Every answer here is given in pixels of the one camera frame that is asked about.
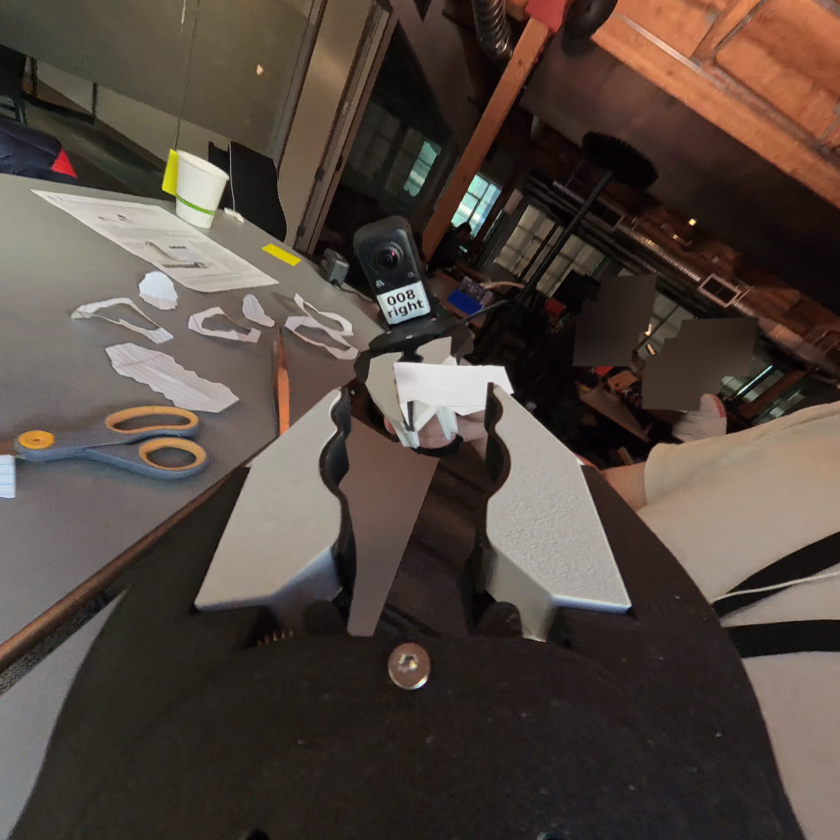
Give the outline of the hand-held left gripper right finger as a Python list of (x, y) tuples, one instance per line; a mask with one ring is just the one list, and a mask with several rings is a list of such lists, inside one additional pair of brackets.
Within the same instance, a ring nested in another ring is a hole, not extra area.
[(581, 461), (489, 385), (490, 493), (463, 576), (471, 636), (580, 643), (633, 630), (633, 606)]

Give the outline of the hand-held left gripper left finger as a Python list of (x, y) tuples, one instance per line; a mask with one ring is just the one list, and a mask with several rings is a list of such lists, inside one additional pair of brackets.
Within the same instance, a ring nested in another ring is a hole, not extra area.
[(351, 400), (331, 390), (248, 468), (204, 580), (200, 613), (266, 609), (298, 632), (315, 604), (351, 596), (355, 579), (349, 504)]

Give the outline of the narrow lined paper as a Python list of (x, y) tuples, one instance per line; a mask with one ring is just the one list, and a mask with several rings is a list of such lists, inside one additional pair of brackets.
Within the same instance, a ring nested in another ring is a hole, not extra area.
[(466, 416), (485, 410), (490, 385), (499, 386), (509, 395), (513, 393), (506, 369), (498, 365), (397, 361), (393, 370), (397, 399), (405, 416), (409, 403), (450, 408)]

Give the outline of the grey orange scissors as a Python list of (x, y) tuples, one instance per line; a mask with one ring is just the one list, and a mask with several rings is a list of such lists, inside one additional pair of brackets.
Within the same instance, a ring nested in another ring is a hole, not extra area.
[(12, 453), (29, 464), (84, 459), (159, 480), (201, 474), (210, 456), (195, 436), (199, 417), (177, 406), (133, 406), (70, 430), (27, 430)]

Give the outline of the person's right forearm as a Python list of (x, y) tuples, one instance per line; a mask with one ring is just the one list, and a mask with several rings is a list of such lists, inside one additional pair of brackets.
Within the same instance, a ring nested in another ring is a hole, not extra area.
[(645, 462), (622, 465), (603, 469), (600, 475), (631, 509), (639, 511), (647, 504), (646, 466)]

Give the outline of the grey desk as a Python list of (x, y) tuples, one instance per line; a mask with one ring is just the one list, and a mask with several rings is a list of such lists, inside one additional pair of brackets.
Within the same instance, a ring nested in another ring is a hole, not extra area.
[[(99, 319), (70, 317), (82, 303), (136, 299), (151, 267), (35, 190), (171, 211), (168, 203), (139, 196), (2, 175), (3, 454), (24, 431), (91, 427), (122, 408), (165, 403), (147, 385), (116, 372), (106, 353), (114, 344), (152, 348), (151, 342)], [(15, 498), (2, 499), (2, 669), (53, 633), (182, 518), (183, 509), (199, 504), (276, 437), (274, 332), (257, 343), (237, 343), (187, 327), (191, 314), (215, 306), (239, 315), (244, 294), (181, 288), (175, 310), (150, 313), (173, 334), (161, 352), (238, 397), (221, 413), (200, 414), (198, 438), (211, 456), (200, 476), (156, 480), (86, 460), (17, 464)]]

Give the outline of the person's right hand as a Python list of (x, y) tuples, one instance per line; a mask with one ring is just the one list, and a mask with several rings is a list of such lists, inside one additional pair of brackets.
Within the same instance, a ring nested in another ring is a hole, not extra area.
[(419, 430), (418, 450), (435, 457), (454, 454), (463, 444), (471, 446), (482, 460), (487, 459), (488, 432), (484, 412), (461, 416), (454, 415), (457, 431), (448, 434), (441, 425), (438, 415), (433, 415)]

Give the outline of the wooden pencil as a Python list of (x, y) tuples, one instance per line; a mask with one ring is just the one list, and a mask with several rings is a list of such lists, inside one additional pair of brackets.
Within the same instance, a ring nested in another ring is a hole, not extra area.
[(275, 393), (278, 435), (284, 435), (291, 426), (291, 396), (287, 368), (287, 355), (283, 328), (278, 328), (272, 345), (273, 385)]

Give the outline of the black chair white piping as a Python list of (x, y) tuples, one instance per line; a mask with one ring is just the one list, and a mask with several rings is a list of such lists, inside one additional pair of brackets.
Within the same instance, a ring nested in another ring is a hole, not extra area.
[(237, 212), (268, 235), (284, 241), (287, 220), (280, 203), (273, 160), (234, 141), (229, 142), (227, 150), (209, 141), (207, 159), (229, 176), (220, 208)]

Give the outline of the oval lined paper cutout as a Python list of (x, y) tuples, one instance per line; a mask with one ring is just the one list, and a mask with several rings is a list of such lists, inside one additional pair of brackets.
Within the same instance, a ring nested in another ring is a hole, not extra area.
[(154, 270), (145, 274), (139, 283), (140, 298), (160, 311), (175, 310), (178, 295), (171, 278), (165, 273)]

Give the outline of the printed instruction sheet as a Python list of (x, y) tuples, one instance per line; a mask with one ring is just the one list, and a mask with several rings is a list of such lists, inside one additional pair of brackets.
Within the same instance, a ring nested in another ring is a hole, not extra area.
[(65, 192), (34, 193), (191, 291), (215, 293), (278, 283), (162, 206)]

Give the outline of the black disc-topped pole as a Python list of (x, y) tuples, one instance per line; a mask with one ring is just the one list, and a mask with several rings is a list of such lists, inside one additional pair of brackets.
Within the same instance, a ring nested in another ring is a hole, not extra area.
[(542, 257), (533, 275), (514, 301), (511, 313), (519, 313), (536, 291), (539, 281), (551, 267), (569, 239), (576, 234), (595, 201), (611, 182), (618, 182), (633, 189), (647, 190), (658, 179), (653, 163), (632, 145), (605, 133), (588, 132), (581, 142), (584, 157), (602, 173), (581, 206), (566, 225), (562, 234)]

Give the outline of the red alarm box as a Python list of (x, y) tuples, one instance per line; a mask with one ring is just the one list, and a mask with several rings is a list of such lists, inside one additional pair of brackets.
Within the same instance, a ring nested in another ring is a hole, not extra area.
[(556, 35), (568, 16), (572, 1), (528, 1), (525, 15), (538, 21), (552, 34)]

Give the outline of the black dome speaker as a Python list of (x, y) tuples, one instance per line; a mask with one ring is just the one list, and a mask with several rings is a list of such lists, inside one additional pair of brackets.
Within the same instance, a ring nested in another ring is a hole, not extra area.
[(616, 5), (617, 1), (571, 1), (563, 19), (563, 36), (572, 41), (590, 39)]

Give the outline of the dark blue puffer jacket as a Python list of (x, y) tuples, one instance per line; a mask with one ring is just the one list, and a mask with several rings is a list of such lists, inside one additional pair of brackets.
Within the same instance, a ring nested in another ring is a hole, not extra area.
[(6, 118), (1, 118), (1, 173), (77, 182), (70, 158), (57, 138)]

